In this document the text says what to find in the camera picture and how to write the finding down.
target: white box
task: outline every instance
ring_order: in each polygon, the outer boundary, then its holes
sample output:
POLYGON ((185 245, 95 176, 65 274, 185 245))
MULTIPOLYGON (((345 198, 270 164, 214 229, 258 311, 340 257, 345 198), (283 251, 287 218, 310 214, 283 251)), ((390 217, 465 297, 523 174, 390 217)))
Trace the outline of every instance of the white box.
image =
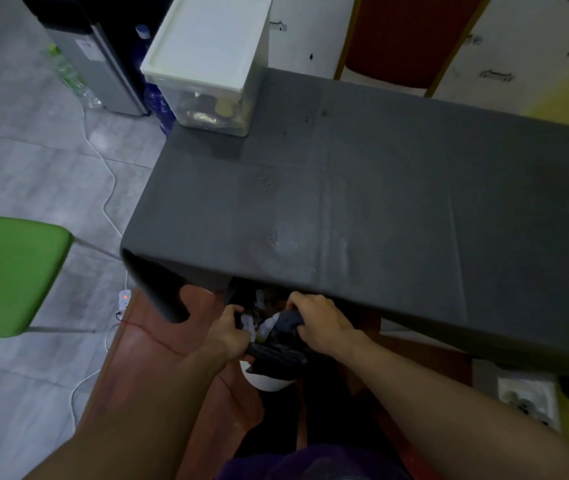
POLYGON ((141 71, 183 126, 246 136, 269 62, 272 0, 174 0, 141 71))

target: marble floor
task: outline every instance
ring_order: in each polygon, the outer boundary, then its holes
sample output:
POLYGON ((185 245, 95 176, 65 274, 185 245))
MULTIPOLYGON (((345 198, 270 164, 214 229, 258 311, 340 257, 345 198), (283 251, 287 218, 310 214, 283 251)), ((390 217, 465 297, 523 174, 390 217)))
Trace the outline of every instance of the marble floor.
MULTIPOLYGON (((21 0, 0 0, 0 216, 59 224, 116 252, 120 238, 102 213, 113 178, 85 140, 80 103, 41 53, 48 43, 21 0)), ((86 129, 117 178, 106 211, 122 231, 164 136, 153 117, 106 111, 87 114, 86 129)), ((34 324, 107 330, 124 281, 119 262, 74 246, 34 324)), ((0 479, 22 478, 71 436, 70 393, 101 366, 104 338, 0 339, 0 479)), ((76 393, 78 416, 93 381, 76 393)))

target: person's right arm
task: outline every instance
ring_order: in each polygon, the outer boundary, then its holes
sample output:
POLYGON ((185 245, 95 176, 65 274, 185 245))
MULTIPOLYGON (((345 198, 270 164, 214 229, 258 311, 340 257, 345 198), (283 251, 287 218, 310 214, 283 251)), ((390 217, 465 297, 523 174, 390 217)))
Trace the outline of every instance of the person's right arm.
POLYGON ((291 294, 300 337, 354 371, 447 479, 567 479, 569 442, 506 405, 379 346, 330 299, 291 294))

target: forearm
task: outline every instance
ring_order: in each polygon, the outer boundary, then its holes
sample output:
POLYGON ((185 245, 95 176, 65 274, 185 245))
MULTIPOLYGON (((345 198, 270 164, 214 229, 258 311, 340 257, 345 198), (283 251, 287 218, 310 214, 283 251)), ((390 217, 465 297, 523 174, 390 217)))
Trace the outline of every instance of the forearm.
POLYGON ((137 400, 79 431, 25 480, 173 480, 224 366, 221 351, 201 347, 137 400))
POLYGON ((336 358, 446 478, 569 478, 569 443, 560 435, 359 331, 351 334, 351 345, 336 358))

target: plastic bottle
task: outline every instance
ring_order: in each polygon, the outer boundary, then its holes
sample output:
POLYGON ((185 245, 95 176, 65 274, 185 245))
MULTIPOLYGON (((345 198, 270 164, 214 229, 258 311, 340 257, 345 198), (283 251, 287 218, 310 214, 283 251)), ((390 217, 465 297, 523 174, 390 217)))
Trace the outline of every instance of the plastic bottle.
POLYGON ((83 81, 80 74, 78 74, 78 71, 65 59, 65 56, 57 46, 52 43, 49 44, 45 55, 50 60, 60 80, 73 91, 85 108, 99 109, 102 107, 100 99, 87 87, 87 84, 85 84, 85 81, 83 81))
POLYGON ((140 40, 134 45, 134 49, 132 50, 132 61, 136 71, 138 71, 140 77, 142 77, 145 82, 145 94, 143 95, 143 99, 147 107, 160 121, 162 132, 165 136, 168 136, 171 128, 173 128, 173 123, 176 121, 176 116, 173 114, 173 111, 171 111, 160 88, 151 82, 146 82, 145 76, 140 71, 140 66, 143 60, 145 60, 145 55, 152 44, 152 35, 147 25, 136 25, 136 33, 138 37, 140 37, 140 40))

